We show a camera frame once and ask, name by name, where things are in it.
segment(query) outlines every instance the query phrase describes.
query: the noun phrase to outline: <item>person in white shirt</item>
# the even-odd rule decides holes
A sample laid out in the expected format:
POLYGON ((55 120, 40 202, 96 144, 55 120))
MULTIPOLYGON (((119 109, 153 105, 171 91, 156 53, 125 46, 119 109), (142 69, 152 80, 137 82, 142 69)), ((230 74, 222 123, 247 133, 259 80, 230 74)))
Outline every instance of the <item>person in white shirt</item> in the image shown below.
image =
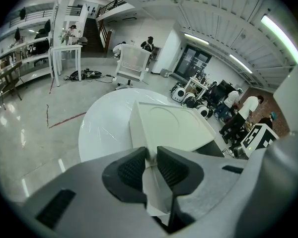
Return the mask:
POLYGON ((238 111, 238 113, 220 130, 220 134, 223 135, 222 138, 226 144, 228 143, 228 139, 232 138, 239 132, 248 116, 252 115, 257 108, 258 103, 262 104, 263 101, 264 98, 261 95, 258 95, 257 97, 250 96, 246 99, 240 111, 238 111), (225 135, 225 131, 227 131, 229 128, 231 128, 231 131, 225 135))
POLYGON ((114 57, 119 58, 122 44, 126 44, 126 42, 119 43, 113 48, 114 57))
POLYGON ((65 34, 65 43, 66 45, 69 43, 69 39, 70 37, 75 37, 74 35, 74 30, 76 29, 76 25, 72 25, 67 31, 66 31, 66 34, 65 34))
POLYGON ((237 91, 231 91, 228 94, 228 97, 224 100, 224 102, 218 106, 217 109, 214 111, 214 115, 216 117, 216 114, 218 114, 217 120, 225 116, 227 111, 233 106, 234 103, 239 102, 239 94, 243 92, 242 88, 238 88, 237 91))

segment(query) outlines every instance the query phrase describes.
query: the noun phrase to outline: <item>column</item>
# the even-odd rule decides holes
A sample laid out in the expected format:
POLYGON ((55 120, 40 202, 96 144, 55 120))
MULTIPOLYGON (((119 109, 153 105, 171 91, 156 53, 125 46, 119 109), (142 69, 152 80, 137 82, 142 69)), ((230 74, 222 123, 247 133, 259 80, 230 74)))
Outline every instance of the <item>column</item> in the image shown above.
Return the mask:
POLYGON ((61 0, 58 7, 58 12, 56 14, 55 25, 54 25, 54 35, 53 35, 53 45, 58 47, 61 45, 61 40, 59 35, 62 33, 63 23, 66 15, 66 10, 68 8, 70 0, 61 0))

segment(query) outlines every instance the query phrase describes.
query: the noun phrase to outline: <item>staircase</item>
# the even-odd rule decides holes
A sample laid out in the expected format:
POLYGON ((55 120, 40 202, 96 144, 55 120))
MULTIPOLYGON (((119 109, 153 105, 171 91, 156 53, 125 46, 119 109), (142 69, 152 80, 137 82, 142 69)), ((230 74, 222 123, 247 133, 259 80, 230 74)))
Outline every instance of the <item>staircase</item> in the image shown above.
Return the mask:
POLYGON ((83 36, 88 39, 87 45, 82 48, 82 52, 103 53, 104 47, 101 43, 96 20, 87 18, 83 36))

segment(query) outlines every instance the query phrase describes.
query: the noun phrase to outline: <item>doorway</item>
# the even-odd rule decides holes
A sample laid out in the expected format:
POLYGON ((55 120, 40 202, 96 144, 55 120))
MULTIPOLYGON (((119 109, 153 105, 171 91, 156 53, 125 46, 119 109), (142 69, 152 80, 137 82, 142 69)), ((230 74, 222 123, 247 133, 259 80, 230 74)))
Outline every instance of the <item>doorway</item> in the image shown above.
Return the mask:
POLYGON ((203 70, 211 55, 199 48, 187 45, 174 73, 189 80, 198 70, 203 70))

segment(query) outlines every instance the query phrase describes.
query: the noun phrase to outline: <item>ceiling light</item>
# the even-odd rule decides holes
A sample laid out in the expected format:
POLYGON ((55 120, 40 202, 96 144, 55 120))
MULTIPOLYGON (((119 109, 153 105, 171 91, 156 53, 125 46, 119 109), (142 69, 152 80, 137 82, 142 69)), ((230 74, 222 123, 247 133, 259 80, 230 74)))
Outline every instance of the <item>ceiling light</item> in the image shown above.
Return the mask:
POLYGON ((200 42, 203 42, 204 44, 209 44, 209 42, 207 42, 207 41, 205 41, 205 40, 202 40, 202 39, 199 39, 199 38, 197 38, 197 37, 195 37, 195 36, 192 36, 192 35, 189 35, 189 34, 184 34, 185 36, 187 36, 187 37, 190 37, 190 38, 192 38, 192 39, 194 39, 194 40, 197 40, 197 41, 200 41, 200 42))
POLYGON ((261 19, 262 23, 267 26, 276 36, 284 43, 286 48, 292 54, 295 61, 298 63, 298 50, 292 43, 292 41, 288 38, 288 36, 280 29, 278 25, 276 25, 269 17, 264 15, 261 19))
POLYGON ((131 18, 123 18, 123 21, 130 21, 130 20, 136 20, 137 18, 131 17, 131 18))
POLYGON ((241 66, 243 66, 249 73, 252 74, 252 71, 247 68, 240 60, 238 60, 236 57, 232 56, 232 55, 229 55, 231 58, 233 58, 235 61, 237 61, 241 66))

